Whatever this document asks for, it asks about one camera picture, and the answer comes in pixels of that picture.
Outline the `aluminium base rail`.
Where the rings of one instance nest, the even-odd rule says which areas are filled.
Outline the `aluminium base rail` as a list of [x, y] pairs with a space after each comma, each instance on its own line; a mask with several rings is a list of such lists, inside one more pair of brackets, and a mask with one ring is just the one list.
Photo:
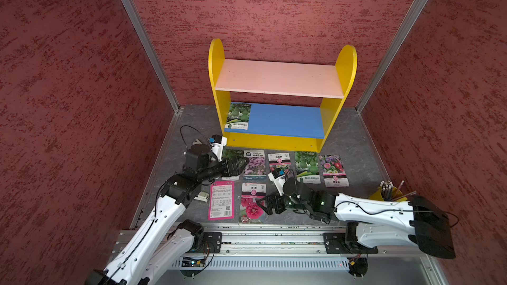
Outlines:
[[267, 257], [424, 257], [408, 235], [376, 224], [203, 224], [191, 254]]

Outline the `red dahlia seed bag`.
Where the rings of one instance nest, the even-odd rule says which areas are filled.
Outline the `red dahlia seed bag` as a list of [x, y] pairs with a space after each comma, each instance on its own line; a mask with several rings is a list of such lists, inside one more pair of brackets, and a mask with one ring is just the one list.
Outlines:
[[264, 183], [243, 183], [240, 198], [239, 221], [243, 224], [261, 224], [267, 218], [257, 207], [256, 200], [266, 197]]

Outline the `pink back-side seed bag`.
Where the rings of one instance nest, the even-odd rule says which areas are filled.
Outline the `pink back-side seed bag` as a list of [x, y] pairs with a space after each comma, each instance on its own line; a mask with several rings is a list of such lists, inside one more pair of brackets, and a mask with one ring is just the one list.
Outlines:
[[209, 220], [234, 218], [234, 182], [218, 181], [210, 188]]

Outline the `right corner aluminium post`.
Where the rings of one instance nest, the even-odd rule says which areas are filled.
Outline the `right corner aluminium post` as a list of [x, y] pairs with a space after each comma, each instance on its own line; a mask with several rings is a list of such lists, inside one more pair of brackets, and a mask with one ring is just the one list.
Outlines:
[[380, 84], [380, 81], [382, 80], [389, 66], [393, 62], [398, 51], [405, 42], [405, 39], [408, 37], [413, 26], [417, 22], [419, 16], [421, 15], [428, 1], [429, 0], [413, 0], [408, 12], [406, 13], [405, 17], [403, 18], [400, 24], [400, 27], [396, 32], [396, 35], [393, 37], [393, 40], [391, 41], [386, 53], [384, 54], [384, 57], [379, 63], [376, 71], [372, 76], [372, 79], [368, 83], [368, 86], [366, 87], [365, 91], [363, 92], [363, 95], [361, 96], [356, 106], [356, 112], [358, 113], [359, 116], [362, 115], [364, 109], [368, 104], [368, 101], [371, 99], [374, 91]]

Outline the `purple flower seed bag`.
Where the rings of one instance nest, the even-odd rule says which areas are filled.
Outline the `purple flower seed bag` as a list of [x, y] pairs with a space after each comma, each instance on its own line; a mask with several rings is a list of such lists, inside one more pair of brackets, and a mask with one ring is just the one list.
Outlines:
[[244, 157], [248, 158], [248, 164], [244, 170], [245, 182], [262, 182], [267, 179], [266, 161], [264, 150], [245, 150]]

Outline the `corner aluminium post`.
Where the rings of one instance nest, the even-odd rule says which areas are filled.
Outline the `corner aluminium post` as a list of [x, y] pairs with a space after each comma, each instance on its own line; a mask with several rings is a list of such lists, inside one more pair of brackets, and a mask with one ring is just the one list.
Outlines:
[[366, 87], [365, 91], [363, 92], [363, 95], [361, 96], [356, 106], [356, 112], [358, 113], [359, 116], [362, 115], [364, 109], [368, 104], [368, 101], [371, 99], [374, 91], [380, 84], [380, 81], [382, 80], [389, 66], [393, 62], [398, 51], [405, 42], [405, 39], [408, 37], [413, 26], [417, 22], [419, 16], [421, 15], [428, 1], [429, 0], [413, 0], [408, 12], [406, 13], [405, 17], [403, 18], [400, 24], [400, 27], [396, 32], [396, 35], [393, 37], [393, 40], [391, 41], [386, 53], [384, 54], [384, 57], [379, 63], [376, 71], [372, 76], [372, 79], [368, 83], [368, 86]]
[[149, 38], [149, 34], [135, 6], [135, 2], [133, 0], [121, 0], [121, 2], [141, 42], [141, 45], [145, 50], [147, 57], [149, 58], [152, 68], [154, 69], [154, 72], [158, 77], [162, 89], [165, 92], [165, 95], [171, 104], [173, 111], [175, 113], [180, 113], [180, 103], [177, 100], [173, 88], [169, 84], [166, 72], [163, 69], [162, 63], [157, 55], [153, 43]]

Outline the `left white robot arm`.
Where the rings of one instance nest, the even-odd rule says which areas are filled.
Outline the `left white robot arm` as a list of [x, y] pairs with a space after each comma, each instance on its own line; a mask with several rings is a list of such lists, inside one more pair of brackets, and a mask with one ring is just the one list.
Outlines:
[[185, 154], [179, 174], [171, 176], [157, 194], [150, 217], [104, 270], [94, 270], [86, 284], [154, 284], [183, 254], [202, 250], [203, 227], [191, 220], [169, 229], [201, 192], [204, 183], [238, 176], [248, 158], [224, 159], [223, 145], [196, 144]]

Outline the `green gourd bag shelf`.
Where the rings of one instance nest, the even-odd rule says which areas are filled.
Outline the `green gourd bag shelf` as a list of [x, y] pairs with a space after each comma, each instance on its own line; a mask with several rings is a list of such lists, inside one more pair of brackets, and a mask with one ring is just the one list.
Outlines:
[[224, 128], [248, 130], [251, 110], [251, 104], [232, 103], [229, 107]]

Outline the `pink zinnia seed bag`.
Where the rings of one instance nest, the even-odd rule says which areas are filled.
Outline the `pink zinnia seed bag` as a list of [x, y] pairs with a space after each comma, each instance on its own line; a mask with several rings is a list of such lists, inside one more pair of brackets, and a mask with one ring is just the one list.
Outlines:
[[281, 168], [285, 172], [285, 179], [295, 178], [295, 172], [289, 153], [270, 153], [268, 154], [269, 173], [274, 168]]

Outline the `yellow wooden shelf unit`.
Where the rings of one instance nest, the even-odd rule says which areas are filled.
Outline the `yellow wooden shelf unit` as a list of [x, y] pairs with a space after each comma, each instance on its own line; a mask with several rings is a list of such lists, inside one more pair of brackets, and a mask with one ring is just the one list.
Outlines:
[[[220, 128], [229, 146], [319, 153], [355, 82], [356, 48], [342, 48], [335, 65], [228, 59], [215, 38], [208, 68]], [[248, 130], [225, 129], [231, 92], [320, 98], [318, 107], [252, 105]]]

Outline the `large green gourd seed bag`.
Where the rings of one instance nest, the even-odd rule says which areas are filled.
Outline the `large green gourd seed bag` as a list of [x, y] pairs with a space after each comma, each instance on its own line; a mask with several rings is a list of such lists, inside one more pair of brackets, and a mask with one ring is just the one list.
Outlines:
[[[234, 156], [244, 156], [243, 150], [225, 149], [223, 152], [223, 159], [232, 158]], [[225, 181], [237, 182], [240, 179], [240, 175], [230, 176], [222, 178]]]

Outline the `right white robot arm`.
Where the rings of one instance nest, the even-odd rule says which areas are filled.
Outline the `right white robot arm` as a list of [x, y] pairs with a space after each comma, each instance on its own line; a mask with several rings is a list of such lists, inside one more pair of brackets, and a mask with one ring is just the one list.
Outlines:
[[440, 259], [455, 259], [447, 212], [421, 196], [409, 201], [376, 201], [343, 193], [316, 191], [294, 178], [276, 179], [277, 192], [257, 202], [267, 214], [286, 210], [312, 220], [345, 222], [344, 244], [351, 254], [363, 254], [380, 246], [416, 247]]

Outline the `left corner aluminium post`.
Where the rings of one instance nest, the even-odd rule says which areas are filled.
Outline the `left corner aluminium post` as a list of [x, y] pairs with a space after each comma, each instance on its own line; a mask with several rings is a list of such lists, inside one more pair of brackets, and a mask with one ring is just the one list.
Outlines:
[[171, 104], [173, 111], [175, 113], [180, 113], [180, 103], [177, 100], [173, 88], [169, 84], [166, 72], [163, 69], [162, 63], [157, 55], [153, 43], [149, 38], [149, 34], [135, 6], [135, 2], [133, 0], [121, 0], [121, 2], [141, 42], [141, 45], [145, 50], [147, 57], [149, 58], [152, 68], [154, 69], [154, 72], [158, 77], [162, 89], [165, 92], [165, 95]]

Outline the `yellow pencil cup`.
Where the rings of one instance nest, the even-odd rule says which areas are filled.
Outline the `yellow pencil cup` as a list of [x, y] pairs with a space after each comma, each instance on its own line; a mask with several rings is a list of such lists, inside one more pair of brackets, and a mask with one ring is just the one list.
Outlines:
[[409, 189], [405, 180], [401, 180], [398, 184], [389, 180], [382, 181], [377, 190], [369, 196], [369, 199], [374, 201], [402, 202], [408, 201], [409, 198], [416, 194], [416, 191]]

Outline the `mixed flower seed bag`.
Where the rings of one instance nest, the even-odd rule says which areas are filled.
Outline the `mixed flower seed bag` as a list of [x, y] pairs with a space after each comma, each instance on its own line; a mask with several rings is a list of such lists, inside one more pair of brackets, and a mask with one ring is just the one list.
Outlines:
[[349, 180], [338, 155], [321, 155], [320, 166], [326, 187], [348, 187]]

